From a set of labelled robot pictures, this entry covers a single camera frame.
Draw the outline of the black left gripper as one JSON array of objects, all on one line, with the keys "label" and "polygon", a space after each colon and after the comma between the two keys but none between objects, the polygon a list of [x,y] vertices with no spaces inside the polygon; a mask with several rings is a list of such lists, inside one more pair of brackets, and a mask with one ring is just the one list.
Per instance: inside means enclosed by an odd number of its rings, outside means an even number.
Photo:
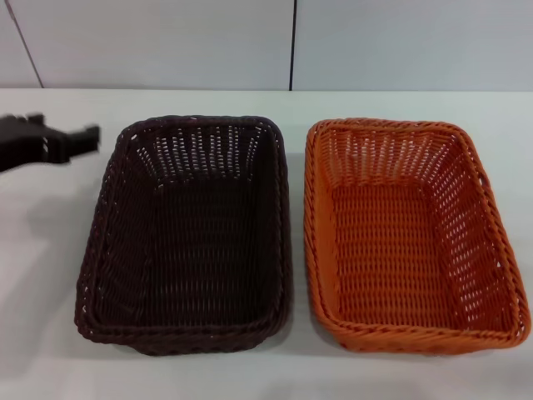
[{"label": "black left gripper", "polygon": [[1,171],[30,163],[62,164],[100,147],[101,128],[85,127],[66,135],[45,125],[42,113],[1,118]]}]

